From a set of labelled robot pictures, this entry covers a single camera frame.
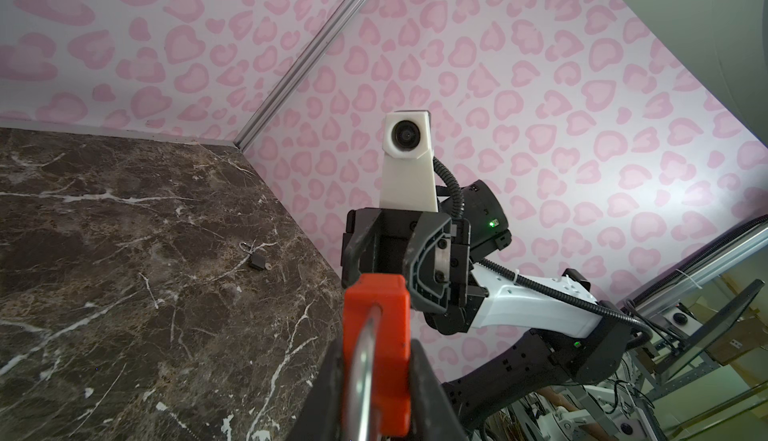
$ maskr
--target wall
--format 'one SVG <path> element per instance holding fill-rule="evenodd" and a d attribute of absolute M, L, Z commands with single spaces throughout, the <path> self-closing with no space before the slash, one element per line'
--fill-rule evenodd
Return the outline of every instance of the wall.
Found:
<path fill-rule="evenodd" d="M 752 412 L 746 412 L 690 439 L 691 441 L 718 441 L 728 438 L 764 439 L 766 436 L 768 436 L 768 423 Z"/>
<path fill-rule="evenodd" d="M 768 197 L 768 150 L 621 0 L 370 0 L 246 149 L 332 266 L 400 108 L 429 109 L 437 156 L 497 193 L 514 236 L 497 257 L 578 268 L 612 301 Z M 444 379 L 520 333 L 413 332 Z"/>
<path fill-rule="evenodd" d="M 654 414 L 662 429 L 676 427 L 749 388 L 733 367 L 723 366 L 654 401 Z"/>
<path fill-rule="evenodd" d="M 340 2 L 0 0 L 0 120 L 234 139 Z"/>
<path fill-rule="evenodd" d="M 768 143 L 768 0 L 625 0 L 728 110 Z"/>

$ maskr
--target camera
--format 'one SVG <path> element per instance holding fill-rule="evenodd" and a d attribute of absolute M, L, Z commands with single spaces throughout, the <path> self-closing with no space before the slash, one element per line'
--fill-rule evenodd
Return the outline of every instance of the camera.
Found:
<path fill-rule="evenodd" d="M 413 150 L 421 139 L 421 131 L 412 120 L 401 120 L 392 129 L 392 142 L 402 150 Z"/>
<path fill-rule="evenodd" d="M 384 153 L 396 159 L 416 159 L 424 155 L 432 162 L 432 139 L 428 110 L 398 110 L 384 118 Z"/>

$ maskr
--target camera lens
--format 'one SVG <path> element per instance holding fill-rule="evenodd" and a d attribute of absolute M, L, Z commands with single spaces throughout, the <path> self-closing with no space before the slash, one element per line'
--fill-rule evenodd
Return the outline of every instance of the camera lens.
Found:
<path fill-rule="evenodd" d="M 392 142 L 402 150 L 411 150 L 418 146 L 422 135 L 418 126 L 410 120 L 401 120 L 392 129 Z"/>

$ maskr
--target black bracket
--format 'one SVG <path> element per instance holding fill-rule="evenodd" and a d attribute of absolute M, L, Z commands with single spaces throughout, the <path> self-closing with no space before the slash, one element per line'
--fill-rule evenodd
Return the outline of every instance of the black bracket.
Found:
<path fill-rule="evenodd" d="M 618 369 L 630 333 L 629 325 L 605 317 L 583 340 L 530 330 L 504 353 L 442 386 L 462 426 L 476 429 L 485 418 L 536 389 L 608 378 Z"/>
<path fill-rule="evenodd" d="M 480 306 L 488 297 L 488 290 L 479 286 L 475 282 L 475 278 L 470 275 L 465 292 L 466 302 L 463 307 L 451 302 L 443 314 L 424 313 L 424 320 L 427 325 L 446 336 L 468 332 L 472 326 L 472 321 L 475 320 L 475 316 L 480 311 Z"/>
<path fill-rule="evenodd" d="M 451 240 L 449 266 L 436 259 L 436 247 Z M 351 210 L 342 241 L 342 287 L 361 273 L 396 273 L 406 278 L 413 309 L 444 313 L 449 303 L 466 304 L 469 224 L 446 213 L 380 209 Z"/>

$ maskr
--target metal profile bar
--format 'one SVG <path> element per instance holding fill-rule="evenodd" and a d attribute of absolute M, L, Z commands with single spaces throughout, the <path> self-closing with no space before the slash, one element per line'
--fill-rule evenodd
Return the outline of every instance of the metal profile bar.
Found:
<path fill-rule="evenodd" d="M 704 360 L 703 363 L 699 364 L 694 369 L 691 369 L 685 374 L 681 374 L 677 377 L 667 380 L 664 383 L 661 383 L 658 388 L 650 391 L 649 393 L 646 393 L 648 399 L 655 401 L 656 399 L 663 398 L 667 396 L 667 394 L 676 391 L 683 386 L 686 386 L 687 384 L 691 384 L 697 379 L 705 377 L 707 374 L 720 367 L 720 364 L 707 356 L 704 351 L 699 354 L 699 357 Z"/>
<path fill-rule="evenodd" d="M 647 379 L 648 383 L 650 383 L 650 385 L 654 389 L 658 389 L 660 387 L 658 381 L 656 380 L 656 378 L 654 378 L 654 375 L 648 369 L 646 369 L 645 365 L 640 362 L 640 360 L 635 355 L 635 353 L 630 351 L 629 356 L 630 358 L 632 358 L 632 363 L 640 370 L 640 373 L 643 375 L 643 378 Z"/>
<path fill-rule="evenodd" d="M 677 282 L 643 301 L 637 310 L 647 318 L 653 318 L 678 303 L 701 285 L 712 281 L 718 274 L 728 271 L 757 251 L 768 246 L 768 225 L 755 226 L 744 235 L 725 245 L 711 259 L 688 270 L 688 276 L 680 274 Z"/>
<path fill-rule="evenodd" d="M 635 412 L 640 418 L 640 425 L 649 441 L 667 441 L 667 436 L 661 431 L 653 410 L 644 399 L 640 399 L 640 405 L 635 404 Z"/>
<path fill-rule="evenodd" d="M 568 387 L 568 390 L 571 391 L 574 396 L 576 396 L 576 399 L 578 399 L 578 401 L 581 403 L 581 406 L 589 411 L 589 413 L 592 415 L 592 419 L 594 419 L 594 421 L 599 424 L 601 428 L 605 429 L 605 432 L 609 436 L 618 434 L 619 428 L 616 427 L 616 424 L 611 418 L 606 416 L 603 408 L 601 408 L 594 401 L 594 399 L 590 397 L 589 393 L 587 393 L 587 390 L 583 386 L 571 386 Z"/>
<path fill-rule="evenodd" d="M 709 417 L 712 417 L 718 413 L 721 413 L 725 411 L 726 409 L 730 407 L 734 407 L 738 403 L 741 403 L 742 401 L 746 401 L 747 399 L 762 393 L 768 389 L 768 381 L 763 381 L 762 383 L 758 384 L 757 386 L 754 386 L 752 388 L 749 388 L 748 390 L 744 391 L 742 394 L 736 395 L 732 397 L 731 399 L 728 399 L 727 401 L 724 401 L 720 404 L 718 404 L 715 407 L 712 407 L 706 411 L 704 411 L 702 414 L 699 414 L 697 416 L 694 416 L 690 419 L 687 419 L 683 421 L 677 428 L 675 428 L 675 431 L 672 433 L 673 438 L 677 437 L 678 435 L 681 435 L 683 431 L 688 429 L 689 427 L 692 427 L 698 423 L 701 423 L 702 421 L 706 420 Z"/>
<path fill-rule="evenodd" d="M 706 431 L 709 431 L 712 428 L 718 427 L 719 425 L 723 424 L 725 421 L 731 421 L 733 418 L 739 417 L 742 414 L 746 413 L 747 411 L 751 411 L 754 408 L 759 408 L 759 407 L 763 406 L 763 404 L 765 404 L 765 403 L 768 403 L 768 399 L 762 399 L 760 401 L 757 401 L 757 402 L 749 405 L 748 407 L 742 409 L 738 413 L 734 413 L 734 414 L 730 415 L 729 417 L 726 417 L 726 418 L 723 418 L 723 419 L 718 419 L 717 421 L 715 421 L 714 423 L 710 424 L 709 426 L 704 427 L 702 430 L 696 431 L 696 433 L 691 434 L 689 436 L 685 436 L 683 438 L 680 438 L 680 441 L 685 441 L 686 439 L 691 439 L 694 436 L 699 436 L 700 434 L 705 433 Z"/>
<path fill-rule="evenodd" d="M 266 123 L 283 106 L 283 103 L 293 93 L 293 90 L 309 74 L 338 33 L 344 29 L 344 26 L 365 2 L 366 0 L 342 1 L 339 8 L 334 11 L 328 21 L 322 26 L 320 32 L 306 46 L 286 75 L 277 83 L 254 115 L 248 120 L 247 124 L 240 130 L 240 133 L 235 138 L 235 146 L 237 148 L 244 150 L 261 130 L 266 127 Z"/>

